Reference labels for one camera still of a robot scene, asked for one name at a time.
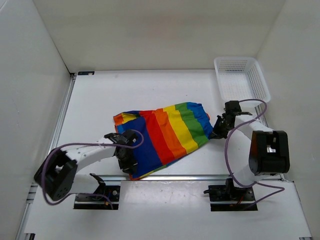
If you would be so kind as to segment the rainbow striped shorts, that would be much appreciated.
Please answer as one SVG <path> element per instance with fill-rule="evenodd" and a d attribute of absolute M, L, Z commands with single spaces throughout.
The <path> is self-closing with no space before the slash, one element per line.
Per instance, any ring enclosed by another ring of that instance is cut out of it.
<path fill-rule="evenodd" d="M 117 133 L 139 131 L 144 141 L 133 150 L 137 161 L 131 180 L 140 180 L 198 150 L 213 126 L 202 104 L 183 102 L 155 110 L 131 110 L 113 116 Z"/>

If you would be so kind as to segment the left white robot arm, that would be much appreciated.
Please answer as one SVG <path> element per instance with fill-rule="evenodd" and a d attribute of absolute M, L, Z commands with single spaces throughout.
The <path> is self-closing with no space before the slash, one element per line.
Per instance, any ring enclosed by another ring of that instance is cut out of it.
<path fill-rule="evenodd" d="M 129 129 L 124 133 L 108 133 L 96 142 L 66 143 L 52 149 L 34 175 L 44 201 L 50 206 L 62 203 L 70 195 L 83 195 L 93 200 L 112 202 L 105 192 L 105 183 L 95 173 L 79 171 L 101 160 L 116 157 L 120 169 L 133 174 L 137 170 L 134 149 L 144 143 L 141 132 Z"/>

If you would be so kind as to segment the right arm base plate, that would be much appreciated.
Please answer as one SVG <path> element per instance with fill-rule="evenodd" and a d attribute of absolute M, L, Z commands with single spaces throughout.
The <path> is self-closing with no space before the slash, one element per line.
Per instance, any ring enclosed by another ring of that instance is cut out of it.
<path fill-rule="evenodd" d="M 258 210 L 253 188 L 236 187 L 232 178 L 227 178 L 224 185 L 209 185 L 203 193 L 209 196 L 211 212 Z"/>

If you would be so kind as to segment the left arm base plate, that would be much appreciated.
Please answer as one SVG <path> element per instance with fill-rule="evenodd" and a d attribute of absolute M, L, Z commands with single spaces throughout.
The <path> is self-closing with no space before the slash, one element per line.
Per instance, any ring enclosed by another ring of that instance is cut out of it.
<path fill-rule="evenodd" d="M 75 196 L 74 210 L 109 210 L 117 211 L 120 203 L 121 182 L 107 181 L 104 188 L 94 192 L 96 195 L 77 194 Z"/>

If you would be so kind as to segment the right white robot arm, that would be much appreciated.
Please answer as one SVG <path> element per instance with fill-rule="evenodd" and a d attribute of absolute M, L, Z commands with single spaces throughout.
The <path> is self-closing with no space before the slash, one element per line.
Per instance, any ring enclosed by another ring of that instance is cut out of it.
<path fill-rule="evenodd" d="M 244 102 L 260 102 L 263 110 L 257 116 L 242 111 Z M 290 169 L 288 135 L 260 122 L 267 110 L 267 103 L 260 99 L 231 100 L 224 104 L 224 113 L 217 116 L 211 139 L 225 139 L 224 159 L 232 183 L 224 193 L 230 200 L 238 199 L 243 188 L 250 188 L 270 176 L 285 174 Z M 250 140 L 248 164 L 233 172 L 228 158 L 228 146 L 235 131 L 241 131 Z"/>

